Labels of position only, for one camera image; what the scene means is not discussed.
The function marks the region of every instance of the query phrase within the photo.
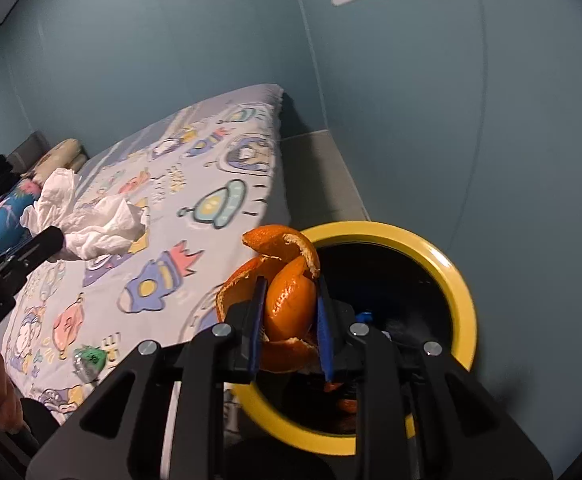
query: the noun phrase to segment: white tissue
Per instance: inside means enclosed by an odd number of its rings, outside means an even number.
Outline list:
[[[104,254],[125,254],[144,234],[142,209],[124,195],[106,196],[93,207],[74,210],[79,177],[58,168],[44,183],[42,194],[24,209],[20,223],[35,236],[54,225],[64,233],[59,260],[91,260]]]

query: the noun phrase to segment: cartoon print bedding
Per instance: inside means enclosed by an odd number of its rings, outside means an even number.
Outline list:
[[[260,99],[240,102],[245,90]],[[230,92],[206,117],[208,102],[185,108],[85,166],[78,205],[124,193],[146,232],[124,255],[45,262],[18,297],[2,343],[7,371],[58,421],[140,341],[174,344],[216,322],[218,287],[250,257],[242,233],[265,212],[288,221],[276,168],[281,92]]]

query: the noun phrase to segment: yellow trash can rim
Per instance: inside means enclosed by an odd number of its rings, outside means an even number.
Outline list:
[[[451,261],[435,246],[410,231],[378,222],[333,222],[303,231],[316,248],[362,242],[397,250],[420,264],[442,289],[451,311],[453,342],[451,354],[467,370],[471,368],[478,341],[475,308],[462,276]],[[320,433],[300,426],[275,410],[254,383],[236,384],[247,415],[263,430],[290,446],[313,453],[353,455],[354,436]],[[413,436],[413,418],[406,418],[407,435]]]

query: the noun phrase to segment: metal bolt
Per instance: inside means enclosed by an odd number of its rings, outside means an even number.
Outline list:
[[[357,336],[365,336],[369,333],[369,326],[365,323],[353,323],[348,329],[351,331],[351,334]]]
[[[218,323],[217,325],[213,325],[211,332],[213,332],[213,335],[215,336],[223,337],[229,335],[231,330],[231,325],[226,323]]]
[[[442,353],[442,345],[437,341],[427,341],[424,343],[424,352],[426,355],[438,356]]]
[[[158,344],[151,340],[147,339],[146,341],[142,341],[137,348],[137,351],[141,355],[151,355],[158,349]]]

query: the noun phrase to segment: trash can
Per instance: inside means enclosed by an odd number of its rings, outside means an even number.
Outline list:
[[[434,338],[471,368],[477,345],[474,306],[462,276],[440,250],[378,222],[334,222],[304,234],[318,250],[331,298],[372,318],[370,323],[389,335],[406,331],[421,340]],[[354,424],[345,424],[329,394],[314,387],[319,377],[260,372],[253,383],[236,384],[234,392],[247,415],[278,440],[317,454],[353,455]],[[410,415],[405,423],[413,436]]]

